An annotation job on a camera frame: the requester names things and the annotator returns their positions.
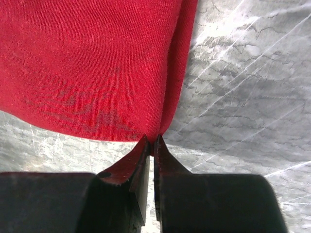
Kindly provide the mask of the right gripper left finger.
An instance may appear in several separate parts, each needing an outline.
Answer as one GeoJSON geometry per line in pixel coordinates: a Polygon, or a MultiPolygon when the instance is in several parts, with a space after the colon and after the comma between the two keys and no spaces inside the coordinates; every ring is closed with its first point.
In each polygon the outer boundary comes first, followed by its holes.
{"type": "Polygon", "coordinates": [[[3,172],[3,233],[139,233],[146,221],[150,143],[143,137],[98,174],[3,172]]]}

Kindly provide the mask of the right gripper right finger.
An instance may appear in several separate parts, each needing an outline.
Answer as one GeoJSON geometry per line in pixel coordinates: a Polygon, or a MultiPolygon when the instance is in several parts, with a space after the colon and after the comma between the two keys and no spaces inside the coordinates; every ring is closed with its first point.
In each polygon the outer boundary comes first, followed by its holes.
{"type": "Polygon", "coordinates": [[[162,136],[154,144],[156,218],[163,233],[285,233],[269,182],[256,174],[193,174],[162,136]]]}

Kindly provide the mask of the red t shirt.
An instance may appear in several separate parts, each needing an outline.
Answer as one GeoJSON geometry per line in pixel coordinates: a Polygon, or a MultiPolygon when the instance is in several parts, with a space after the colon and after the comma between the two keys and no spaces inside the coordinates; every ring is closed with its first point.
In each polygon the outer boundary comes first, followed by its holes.
{"type": "Polygon", "coordinates": [[[1,110],[72,136],[154,142],[176,111],[197,5],[1,1],[1,110]]]}

